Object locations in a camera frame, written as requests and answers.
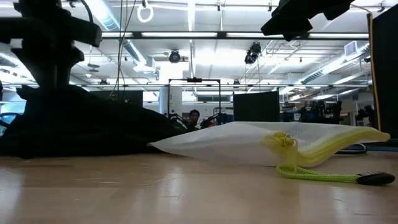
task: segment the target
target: white plastic bag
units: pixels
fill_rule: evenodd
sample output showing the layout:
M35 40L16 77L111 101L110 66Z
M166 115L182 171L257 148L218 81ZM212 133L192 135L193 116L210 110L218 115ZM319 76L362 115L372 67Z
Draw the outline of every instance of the white plastic bag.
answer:
M359 142L387 141L389 135L374 128L337 124L232 122L164 139L151 145L165 152L209 161L276 166L284 155L261 144L276 132L298 142L298 152L306 161L299 166L315 166L336 151Z

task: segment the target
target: ceiling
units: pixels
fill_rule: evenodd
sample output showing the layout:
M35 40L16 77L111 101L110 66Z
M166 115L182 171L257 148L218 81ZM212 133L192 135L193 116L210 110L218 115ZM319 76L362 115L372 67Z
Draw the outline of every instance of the ceiling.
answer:
M190 0L169 0L151 1L148 5L153 7L153 18L146 23L140 22L137 18L137 9L141 1L137 1L129 23L127 31L233 31L233 32L259 32L262 25L271 18L268 12L268 1L264 0L220 0L221 12L217 11L217 0L193 0L195 4L195 15L189 20L187 2ZM108 0L115 17L123 19L125 24L126 10L130 13L133 1L128 1L128 7L122 7L123 13L120 14L120 0ZM278 1L273 0L272 5L275 9ZM379 15L381 1L357 0L354 4L366 6L367 9ZM383 1L386 10L398 3L398 0ZM76 3L71 8L63 1L65 9L72 13L72 16L88 20L86 9ZM142 17L147 18L149 10L142 12ZM95 13L94 22L103 30L105 27L97 20ZM21 16L12 7L10 1L0 0L1 17ZM362 32L367 33L366 12L358 9L350 9L334 21L326 20L323 14L319 14L310 20L313 30L310 32ZM192 75L190 61L196 68L193 73L200 78L220 78L222 83L232 83L239 80L241 84L294 84L299 80L303 73L322 66L326 61L344 53L344 46L352 40L297 40L286 42L284 40L260 40L262 46L262 56L252 66L244 63L246 51L250 48L254 40L193 40L194 53L191 57L191 43L188 39L141 39L132 40L138 51L146 57L153 57L155 66L160 68L168 64L168 54L171 50L178 50L181 56L186 58L185 62L179 65L183 70L185 78ZM118 74L118 41L103 40L99 48L77 42L75 44L85 55L85 61L78 63L72 68L71 81L76 84L98 84L101 80L115 83ZM14 57L7 46L2 46L0 52ZM89 73L88 63L100 66L97 73ZM135 83L157 83L153 73L137 73L134 71L135 63L126 52L123 53L121 71L124 74L124 81L128 84ZM354 60L347 63L338 70L331 71L322 77L320 81L310 82L309 84L331 84L344 77L369 69L369 64L360 63ZM357 77L350 80L352 83L367 83L370 77ZM6 80L8 83L21 83L22 80ZM290 93L296 93L298 89L293 89Z

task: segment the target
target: black cloth pile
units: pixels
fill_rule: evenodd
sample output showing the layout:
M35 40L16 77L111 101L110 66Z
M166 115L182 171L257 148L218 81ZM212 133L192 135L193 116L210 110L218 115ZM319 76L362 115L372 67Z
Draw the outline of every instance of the black cloth pile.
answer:
M23 86L27 100L0 137L0 154L31 157L109 156L158 151L150 142L183 134L162 114L98 98L68 85L43 91Z

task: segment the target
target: table surface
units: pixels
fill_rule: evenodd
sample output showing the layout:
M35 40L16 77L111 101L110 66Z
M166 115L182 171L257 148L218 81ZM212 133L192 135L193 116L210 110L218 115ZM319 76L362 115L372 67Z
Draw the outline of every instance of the table surface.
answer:
M315 170L398 174L398 153L334 156ZM0 157L0 223L398 223L398 184L281 178L275 168L171 154Z

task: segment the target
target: man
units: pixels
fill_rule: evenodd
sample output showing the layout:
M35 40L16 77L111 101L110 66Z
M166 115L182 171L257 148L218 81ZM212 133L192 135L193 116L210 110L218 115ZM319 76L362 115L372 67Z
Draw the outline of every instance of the man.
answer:
M196 131L196 125L198 124L200 113L197 110L191 110L189 112L189 123L187 125L188 131Z

